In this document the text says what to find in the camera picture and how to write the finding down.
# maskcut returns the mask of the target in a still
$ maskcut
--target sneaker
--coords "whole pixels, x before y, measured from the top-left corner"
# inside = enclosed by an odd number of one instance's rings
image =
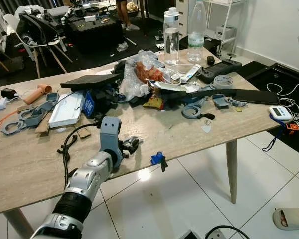
[[[126,27],[126,31],[139,31],[140,28],[138,26],[135,26],[133,24],[130,24]]]

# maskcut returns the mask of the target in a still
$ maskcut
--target white chair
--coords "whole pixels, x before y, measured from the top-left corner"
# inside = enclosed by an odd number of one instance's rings
[[[60,43],[61,38],[59,37],[56,41],[53,42],[49,42],[48,45],[38,45],[38,46],[32,46],[32,45],[28,45],[26,44],[22,38],[18,35],[16,29],[18,27],[19,24],[19,19],[17,19],[15,16],[11,15],[11,14],[6,14],[4,16],[4,19],[7,21],[7,23],[12,27],[12,29],[15,31],[16,35],[18,36],[18,38],[20,39],[20,41],[22,42],[22,44],[24,45],[26,51],[28,52],[29,56],[31,57],[32,60],[35,61],[35,65],[36,65],[36,71],[38,73],[38,78],[41,78],[40,75],[40,68],[39,68],[39,62],[38,62],[38,53],[36,51],[36,48],[39,48],[39,51],[41,53],[44,65],[47,66],[46,64],[46,60],[43,54],[43,50],[42,47],[47,47],[49,49],[49,51],[52,53],[54,59],[56,60],[56,62],[60,65],[60,67],[62,68],[62,70],[67,73],[67,71],[65,70],[64,66],[61,64],[60,60],[56,57],[56,55],[54,54],[54,52],[52,51],[50,46],[54,46],[59,52],[62,53],[62,55],[68,59],[71,63],[73,62],[56,44]]]

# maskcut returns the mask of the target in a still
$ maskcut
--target wall baseboard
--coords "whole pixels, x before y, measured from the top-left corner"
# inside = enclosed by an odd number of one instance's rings
[[[295,70],[295,71],[299,72],[299,69],[296,68],[296,67],[294,67],[294,66],[290,66],[290,65],[288,65],[288,64],[286,64],[284,62],[280,62],[280,61],[274,60],[274,59],[272,59],[270,57],[258,54],[256,52],[244,49],[244,48],[239,47],[239,46],[236,46],[235,54],[237,54],[239,56],[244,56],[244,57],[249,58],[249,59],[251,59],[253,61],[258,61],[258,62],[260,62],[260,63],[262,63],[262,64],[264,64],[266,66],[271,66],[274,63],[279,63],[281,65],[284,65],[286,67],[291,68],[292,70]]]

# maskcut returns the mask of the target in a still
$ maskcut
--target plastic bottle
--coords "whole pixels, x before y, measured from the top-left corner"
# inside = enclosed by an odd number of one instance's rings
[[[197,63],[202,58],[206,26],[207,20],[204,2],[203,0],[197,0],[188,25],[187,59],[192,63]]]
[[[164,51],[165,63],[174,65],[178,63],[179,51],[179,12],[171,7],[164,14]]]

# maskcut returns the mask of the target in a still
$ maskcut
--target silver robotic arm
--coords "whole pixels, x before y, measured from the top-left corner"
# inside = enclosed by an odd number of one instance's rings
[[[132,154],[138,147],[124,146],[118,140],[121,121],[116,117],[104,117],[101,125],[101,149],[98,154],[77,169],[52,214],[47,216],[30,239],[80,239],[83,222],[88,216],[95,195],[114,168],[123,159],[123,149]]]

